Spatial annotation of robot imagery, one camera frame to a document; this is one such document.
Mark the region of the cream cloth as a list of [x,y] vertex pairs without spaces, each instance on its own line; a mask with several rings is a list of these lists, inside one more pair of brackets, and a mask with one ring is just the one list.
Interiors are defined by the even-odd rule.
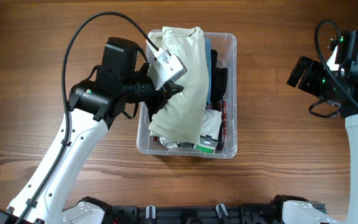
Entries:
[[164,26],[159,32],[149,32],[148,37],[157,47],[176,55],[187,69],[175,82],[183,90],[152,116],[150,135],[198,144],[209,89],[204,32],[200,27]]

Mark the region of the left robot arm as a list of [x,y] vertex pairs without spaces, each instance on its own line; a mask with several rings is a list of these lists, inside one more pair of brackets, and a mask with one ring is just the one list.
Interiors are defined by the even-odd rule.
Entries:
[[112,223],[112,207],[103,201],[86,197],[72,208],[65,202],[90,152],[126,105],[144,102],[157,110],[181,92],[176,80],[186,67],[180,58],[157,48],[136,69],[142,53],[133,41],[107,41],[102,62],[66,93],[58,134],[27,185],[0,209],[0,223]]

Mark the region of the blue jeans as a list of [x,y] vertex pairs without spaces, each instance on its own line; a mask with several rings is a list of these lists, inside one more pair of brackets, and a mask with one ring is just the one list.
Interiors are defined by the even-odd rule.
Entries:
[[206,104],[211,104],[211,76],[212,76],[212,68],[211,68],[211,40],[209,38],[204,39],[205,45],[205,54],[206,54],[206,65],[208,69],[208,93],[206,98]]

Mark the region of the white printed t-shirt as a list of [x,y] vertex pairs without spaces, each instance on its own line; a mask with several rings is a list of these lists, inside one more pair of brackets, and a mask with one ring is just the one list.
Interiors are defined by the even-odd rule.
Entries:
[[159,137],[158,142],[168,148],[176,147],[198,149],[202,153],[214,153],[219,139],[222,124],[222,113],[218,110],[205,110],[201,125],[200,143],[174,142],[164,137]]

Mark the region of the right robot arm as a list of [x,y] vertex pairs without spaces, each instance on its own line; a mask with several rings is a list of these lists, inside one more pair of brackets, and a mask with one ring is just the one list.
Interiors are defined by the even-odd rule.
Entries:
[[346,223],[358,223],[358,30],[344,31],[332,40],[333,55],[327,65],[300,57],[287,81],[288,85],[318,97],[316,105],[329,103],[345,119],[350,156],[351,177]]

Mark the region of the clear plastic storage bin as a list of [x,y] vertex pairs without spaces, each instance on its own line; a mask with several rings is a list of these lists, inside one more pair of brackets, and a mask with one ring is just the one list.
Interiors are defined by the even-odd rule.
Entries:
[[153,156],[192,156],[212,159],[230,159],[237,153],[237,39],[233,34],[205,32],[211,46],[218,52],[217,67],[227,68],[227,89],[223,96],[224,137],[222,146],[214,153],[202,153],[198,149],[176,147],[167,149],[150,135],[149,115],[145,103],[139,104],[139,124],[136,147],[139,152]]

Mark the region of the black garment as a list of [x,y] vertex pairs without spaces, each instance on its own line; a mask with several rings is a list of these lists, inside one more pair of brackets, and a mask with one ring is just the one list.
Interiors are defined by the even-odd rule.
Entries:
[[217,67],[218,52],[211,49],[211,102],[223,99],[227,89],[227,68]]

